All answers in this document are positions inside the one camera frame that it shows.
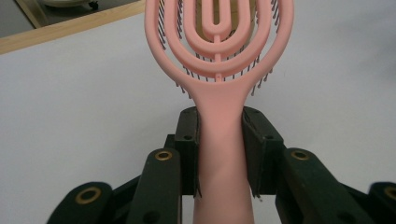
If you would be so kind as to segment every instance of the pink plastic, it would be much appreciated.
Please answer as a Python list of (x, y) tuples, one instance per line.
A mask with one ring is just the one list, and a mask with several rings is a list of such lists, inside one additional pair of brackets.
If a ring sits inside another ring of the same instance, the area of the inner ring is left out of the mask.
[[(202, 0), (203, 40), (195, 28), (195, 0), (183, 1), (183, 29), (191, 48), (212, 62), (191, 54), (180, 42), (177, 32), (178, 0), (147, 0), (145, 29), (152, 54), (163, 71), (192, 97), (201, 117), (199, 181), (202, 198), (195, 199), (194, 223), (254, 223), (247, 178), (241, 115), (249, 91), (275, 65), (286, 47), (293, 20), (292, 0), (277, 0), (280, 25), (273, 45), (261, 61), (243, 76), (223, 81), (254, 62), (270, 33), (271, 0), (258, 0), (258, 28), (247, 47), (235, 57), (227, 57), (247, 42), (250, 28), (248, 0), (237, 0), (239, 26), (230, 33), (230, 0), (219, 0), (220, 23), (213, 22), (213, 0)], [(159, 10), (164, 9), (166, 41), (177, 59), (190, 71), (216, 82), (188, 76), (166, 55), (159, 32)]]

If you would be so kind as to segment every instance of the hairbrush handle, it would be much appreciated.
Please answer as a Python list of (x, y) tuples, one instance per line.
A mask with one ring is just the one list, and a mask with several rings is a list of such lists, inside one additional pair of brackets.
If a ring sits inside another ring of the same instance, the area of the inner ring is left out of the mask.
[(241, 128), (245, 99), (228, 97), (212, 96), (205, 106), (197, 104), (202, 198), (195, 199), (194, 223), (254, 223)]

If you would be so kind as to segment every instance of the hairbrush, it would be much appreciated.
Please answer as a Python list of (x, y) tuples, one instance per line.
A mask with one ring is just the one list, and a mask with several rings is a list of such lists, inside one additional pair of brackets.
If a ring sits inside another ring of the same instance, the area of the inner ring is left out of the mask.
[[(237, 5), (234, 30), (232, 4)], [(150, 50), (192, 98), (200, 116), (201, 194), (195, 197), (194, 223), (254, 222), (241, 116), (247, 96), (267, 79), (283, 53), (292, 21), (292, 0), (146, 2)]]

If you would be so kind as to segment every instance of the black plastic part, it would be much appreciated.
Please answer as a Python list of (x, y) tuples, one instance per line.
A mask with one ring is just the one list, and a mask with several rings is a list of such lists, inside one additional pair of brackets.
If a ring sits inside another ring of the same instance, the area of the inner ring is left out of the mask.
[(242, 116), (247, 179), (253, 196), (276, 194), (276, 178), (283, 138), (259, 110), (245, 106)]
[(168, 134), (166, 136), (165, 144), (163, 147), (168, 147), (168, 148), (175, 148), (175, 135), (174, 134)]
[(175, 134), (175, 150), (180, 153), (183, 195), (200, 193), (198, 181), (199, 114), (196, 107), (180, 113)]
[(303, 223), (303, 213), (301, 212), (297, 202), (294, 200), (290, 188), (283, 176), (278, 178), (277, 185), (276, 210), (281, 222), (283, 224)]
[(374, 183), (368, 194), (369, 213), (377, 223), (396, 222), (396, 184), (390, 182)]
[(283, 156), (282, 175), (300, 207), (303, 223), (374, 223), (313, 153), (291, 148)]
[(157, 149), (148, 155), (127, 224), (181, 222), (179, 161), (178, 152), (171, 148)]
[(134, 194), (139, 183), (140, 176), (128, 181), (127, 183), (114, 189), (114, 201), (116, 207), (116, 214), (113, 217), (112, 224), (123, 224), (129, 213), (131, 202), (134, 199)]
[(101, 182), (71, 190), (56, 207), (48, 224), (107, 224), (115, 213), (113, 190)]

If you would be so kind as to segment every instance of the white surface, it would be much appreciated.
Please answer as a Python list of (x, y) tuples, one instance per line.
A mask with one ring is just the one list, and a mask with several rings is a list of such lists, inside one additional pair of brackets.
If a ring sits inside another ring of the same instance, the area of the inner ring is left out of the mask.
[[(366, 191), (396, 182), (396, 3), (295, 3), (290, 44), (247, 105), (288, 147)], [(142, 15), (0, 56), (0, 223), (45, 223), (72, 188), (139, 175), (192, 101), (160, 70)], [(274, 197), (257, 223), (279, 223)], [(185, 202), (185, 223), (191, 223)]]

